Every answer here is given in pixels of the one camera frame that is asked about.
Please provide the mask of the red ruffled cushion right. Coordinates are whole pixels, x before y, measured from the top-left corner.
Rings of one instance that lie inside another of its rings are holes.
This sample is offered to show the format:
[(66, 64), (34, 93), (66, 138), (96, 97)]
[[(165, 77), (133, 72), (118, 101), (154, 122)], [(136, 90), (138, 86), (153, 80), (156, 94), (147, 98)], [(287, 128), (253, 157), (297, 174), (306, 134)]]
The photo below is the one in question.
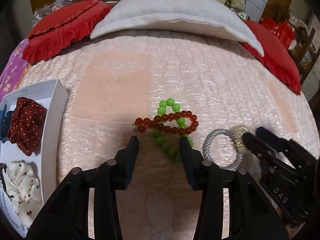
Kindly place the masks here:
[(246, 42), (241, 45), (289, 90), (300, 95), (302, 87), (298, 68), (281, 41), (259, 23), (251, 20), (245, 20), (245, 23), (260, 42), (264, 56)]

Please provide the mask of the clear plastic bag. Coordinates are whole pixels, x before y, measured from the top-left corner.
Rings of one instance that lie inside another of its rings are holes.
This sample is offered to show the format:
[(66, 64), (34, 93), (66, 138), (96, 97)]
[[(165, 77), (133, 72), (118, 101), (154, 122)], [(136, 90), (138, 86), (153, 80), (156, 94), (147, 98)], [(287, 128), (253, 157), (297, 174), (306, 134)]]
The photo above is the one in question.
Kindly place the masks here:
[(37, 8), (33, 14), (33, 24), (36, 24), (45, 16), (62, 7), (65, 7), (66, 5), (69, 5), (69, 2), (67, 0), (58, 0), (54, 3), (45, 4), (43, 7)]

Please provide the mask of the dark red dotted scrunchie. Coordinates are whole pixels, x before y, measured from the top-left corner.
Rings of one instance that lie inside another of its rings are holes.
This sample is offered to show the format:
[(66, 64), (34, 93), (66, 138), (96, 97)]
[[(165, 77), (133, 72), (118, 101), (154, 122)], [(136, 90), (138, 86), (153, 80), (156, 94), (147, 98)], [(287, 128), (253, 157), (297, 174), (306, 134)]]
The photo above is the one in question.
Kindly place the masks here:
[(8, 140), (26, 155), (31, 156), (40, 147), (47, 109), (36, 101), (19, 97), (12, 114)]

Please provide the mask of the red shopping bag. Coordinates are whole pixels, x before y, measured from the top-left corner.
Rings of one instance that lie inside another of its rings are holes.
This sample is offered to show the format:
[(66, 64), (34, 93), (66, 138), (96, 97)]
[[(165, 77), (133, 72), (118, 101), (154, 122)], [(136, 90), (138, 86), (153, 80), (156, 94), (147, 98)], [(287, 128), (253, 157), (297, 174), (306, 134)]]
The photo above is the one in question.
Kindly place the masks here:
[(286, 49), (290, 48), (292, 41), (295, 39), (295, 34), (288, 20), (276, 23), (271, 18), (265, 17), (261, 24), (275, 35)]

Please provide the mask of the cream dotted scrunchie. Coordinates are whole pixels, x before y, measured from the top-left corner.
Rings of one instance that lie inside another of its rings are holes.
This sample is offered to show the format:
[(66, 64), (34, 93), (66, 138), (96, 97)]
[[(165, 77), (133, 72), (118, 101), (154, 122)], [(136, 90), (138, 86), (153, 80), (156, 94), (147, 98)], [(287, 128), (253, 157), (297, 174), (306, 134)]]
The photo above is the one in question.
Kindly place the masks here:
[(34, 176), (32, 166), (24, 161), (12, 161), (4, 181), (19, 221), (26, 229), (30, 228), (43, 207), (40, 181)]

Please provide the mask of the white pillow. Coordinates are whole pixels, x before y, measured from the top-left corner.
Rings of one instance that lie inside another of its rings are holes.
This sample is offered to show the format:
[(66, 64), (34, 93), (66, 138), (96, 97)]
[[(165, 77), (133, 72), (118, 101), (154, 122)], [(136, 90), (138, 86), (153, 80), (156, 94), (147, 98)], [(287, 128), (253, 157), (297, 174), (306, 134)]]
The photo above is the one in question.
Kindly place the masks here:
[(90, 38), (126, 29), (180, 31), (246, 42), (264, 55), (247, 24), (216, 0), (121, 0), (95, 26)]

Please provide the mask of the red ruffled cushion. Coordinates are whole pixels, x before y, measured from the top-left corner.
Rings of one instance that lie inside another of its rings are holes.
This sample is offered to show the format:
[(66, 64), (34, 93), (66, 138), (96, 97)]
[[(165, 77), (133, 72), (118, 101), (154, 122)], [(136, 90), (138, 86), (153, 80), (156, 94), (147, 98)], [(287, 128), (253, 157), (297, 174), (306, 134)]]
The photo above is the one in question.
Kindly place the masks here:
[(56, 56), (71, 43), (90, 35), (111, 9), (100, 0), (84, 0), (57, 9), (31, 29), (22, 58), (37, 63)]
[(298, 68), (281, 41), (259, 23), (251, 20), (245, 20), (245, 23), (260, 42), (264, 56), (246, 42), (241, 45), (289, 90), (300, 95), (302, 87)]

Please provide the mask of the wooden chair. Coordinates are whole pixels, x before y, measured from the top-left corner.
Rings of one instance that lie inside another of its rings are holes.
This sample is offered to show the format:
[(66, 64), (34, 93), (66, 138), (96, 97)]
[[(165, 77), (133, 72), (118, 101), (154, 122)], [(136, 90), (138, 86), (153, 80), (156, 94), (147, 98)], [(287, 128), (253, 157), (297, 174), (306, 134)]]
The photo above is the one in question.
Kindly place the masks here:
[(313, 45), (316, 29), (314, 27), (310, 29), (293, 15), (289, 18), (289, 25), (293, 28), (296, 41), (296, 45), (289, 49), (289, 54), (298, 68), (302, 86), (318, 59), (318, 51)]

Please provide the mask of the blue hair claw clip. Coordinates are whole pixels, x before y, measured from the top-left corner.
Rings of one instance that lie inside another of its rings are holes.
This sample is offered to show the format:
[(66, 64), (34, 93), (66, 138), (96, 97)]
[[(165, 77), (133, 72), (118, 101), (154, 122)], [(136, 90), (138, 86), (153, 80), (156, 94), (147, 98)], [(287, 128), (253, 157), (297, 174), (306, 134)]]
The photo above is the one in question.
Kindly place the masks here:
[(10, 123), (13, 112), (14, 111), (7, 110), (7, 104), (5, 104), (3, 110), (1, 110), (0, 138), (2, 143), (8, 141), (8, 131), (10, 129)]

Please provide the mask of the red ruffled cushion left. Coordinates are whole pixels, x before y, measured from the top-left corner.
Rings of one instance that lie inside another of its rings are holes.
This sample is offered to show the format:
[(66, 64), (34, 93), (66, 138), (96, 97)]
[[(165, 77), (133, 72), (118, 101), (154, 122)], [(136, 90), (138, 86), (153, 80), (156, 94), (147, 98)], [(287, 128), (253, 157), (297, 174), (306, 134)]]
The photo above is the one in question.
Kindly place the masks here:
[(100, 0), (84, 0), (57, 9), (31, 29), (22, 58), (37, 63), (56, 56), (71, 43), (90, 35), (111, 9)]

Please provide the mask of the purple floral sheet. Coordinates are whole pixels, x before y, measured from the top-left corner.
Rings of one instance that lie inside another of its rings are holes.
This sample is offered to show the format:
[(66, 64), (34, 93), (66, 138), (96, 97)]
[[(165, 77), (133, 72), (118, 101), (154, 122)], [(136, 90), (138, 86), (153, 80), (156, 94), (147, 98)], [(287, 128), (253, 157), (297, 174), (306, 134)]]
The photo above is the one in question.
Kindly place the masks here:
[(1, 93), (0, 99), (2, 100), (7, 94), (16, 90), (25, 74), (31, 67), (31, 64), (22, 58), (25, 48), (28, 46), (28, 39), (22, 40), (14, 49), (9, 57), (9, 60), (1, 74)]

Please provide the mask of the pink bedspread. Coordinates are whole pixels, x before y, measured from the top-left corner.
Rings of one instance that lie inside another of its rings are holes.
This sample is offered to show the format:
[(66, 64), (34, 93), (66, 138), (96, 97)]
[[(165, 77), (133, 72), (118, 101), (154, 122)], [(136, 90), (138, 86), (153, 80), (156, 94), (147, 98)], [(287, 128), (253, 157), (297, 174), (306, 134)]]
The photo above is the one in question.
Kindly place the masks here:
[(140, 133), (133, 123), (165, 114), (189, 127), (202, 150), (216, 129), (263, 126), (314, 157), (319, 135), (304, 95), (296, 95), (241, 44), (172, 31), (127, 30), (71, 46), (30, 67), (20, 86), (59, 79), (69, 98), (57, 152), (57, 181), (73, 167), (96, 168), (132, 135), (139, 152), (127, 190), (116, 193), (124, 239), (192, 239), (201, 193), (188, 184), (176, 152), (180, 136)]

